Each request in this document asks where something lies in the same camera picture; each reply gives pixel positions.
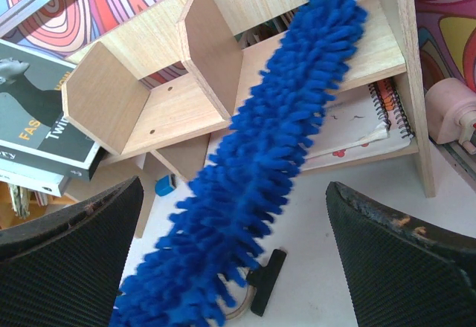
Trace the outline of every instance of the blue microfiber duster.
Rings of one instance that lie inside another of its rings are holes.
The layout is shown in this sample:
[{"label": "blue microfiber duster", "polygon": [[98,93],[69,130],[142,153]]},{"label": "blue microfiber duster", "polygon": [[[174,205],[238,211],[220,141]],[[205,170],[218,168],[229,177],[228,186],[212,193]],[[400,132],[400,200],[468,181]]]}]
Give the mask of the blue microfiber duster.
[{"label": "blue microfiber duster", "polygon": [[366,12],[355,0],[309,0],[296,14],[282,46],[261,72],[233,117],[215,166],[190,182],[194,197],[177,203],[175,223],[128,277],[116,299],[111,326],[219,326],[225,316],[218,297],[234,307],[219,274],[244,286],[239,267],[258,267],[263,249],[255,242],[271,233],[291,179],[300,172],[309,135],[317,134],[324,106],[338,89],[356,52]]}]

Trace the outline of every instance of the pink tape dispenser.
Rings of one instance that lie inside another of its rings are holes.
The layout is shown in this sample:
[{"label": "pink tape dispenser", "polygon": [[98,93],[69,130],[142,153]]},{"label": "pink tape dispenser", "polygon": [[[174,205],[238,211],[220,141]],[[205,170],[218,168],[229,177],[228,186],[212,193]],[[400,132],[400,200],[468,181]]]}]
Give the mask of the pink tape dispenser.
[{"label": "pink tape dispenser", "polygon": [[476,130],[476,93],[455,78],[441,80],[425,96],[428,132],[436,143],[458,140],[476,154],[471,137]]}]

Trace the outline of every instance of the blue eraser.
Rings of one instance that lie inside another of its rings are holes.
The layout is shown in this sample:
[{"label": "blue eraser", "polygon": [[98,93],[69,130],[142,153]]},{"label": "blue eraser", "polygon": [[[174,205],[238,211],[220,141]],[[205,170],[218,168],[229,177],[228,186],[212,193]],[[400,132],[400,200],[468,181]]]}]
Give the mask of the blue eraser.
[{"label": "blue eraser", "polygon": [[171,193],[176,187],[177,185],[175,175],[167,175],[157,181],[155,184],[155,193],[158,196],[163,197]]}]

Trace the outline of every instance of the colorful patterned wall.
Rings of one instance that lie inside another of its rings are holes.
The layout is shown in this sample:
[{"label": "colorful patterned wall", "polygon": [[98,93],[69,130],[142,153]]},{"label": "colorful patterned wall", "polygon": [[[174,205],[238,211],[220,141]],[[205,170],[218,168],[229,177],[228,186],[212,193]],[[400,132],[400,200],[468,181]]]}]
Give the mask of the colorful patterned wall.
[{"label": "colorful patterned wall", "polygon": [[[0,0],[0,13],[20,0]],[[53,0],[5,39],[66,57],[159,0]],[[166,82],[185,70],[180,64],[152,75],[146,84]]]},{"label": "colorful patterned wall", "polygon": [[[19,0],[0,0],[0,13]],[[7,39],[65,57],[158,0],[53,0]],[[476,91],[476,0],[415,0],[425,87],[445,77]],[[166,82],[184,73],[180,64],[149,78]]]},{"label": "colorful patterned wall", "polygon": [[415,0],[423,82],[455,77],[476,91],[476,0]]}]

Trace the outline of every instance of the book cover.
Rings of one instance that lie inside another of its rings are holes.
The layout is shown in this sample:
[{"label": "book cover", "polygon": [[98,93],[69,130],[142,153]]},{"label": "book cover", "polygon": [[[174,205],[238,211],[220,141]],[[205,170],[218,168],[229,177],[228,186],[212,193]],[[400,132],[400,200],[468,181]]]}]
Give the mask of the book cover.
[{"label": "book cover", "polygon": [[368,85],[337,94],[327,103],[319,134],[310,136],[314,145],[306,159],[388,137],[388,121],[382,104]]},{"label": "book cover", "polygon": [[384,103],[390,123],[388,138],[310,158],[304,163],[303,170],[383,155],[404,149],[410,145],[414,133],[411,131],[393,81],[391,79],[379,80],[370,86],[379,93],[379,99]]},{"label": "book cover", "polygon": [[0,181],[15,184],[56,197],[65,192],[70,178],[34,167],[21,165],[7,160],[0,160]]},{"label": "book cover", "polygon": [[90,179],[100,147],[62,113],[60,88],[73,69],[71,63],[0,41],[0,158],[28,166],[42,158],[54,168],[40,169]]}]

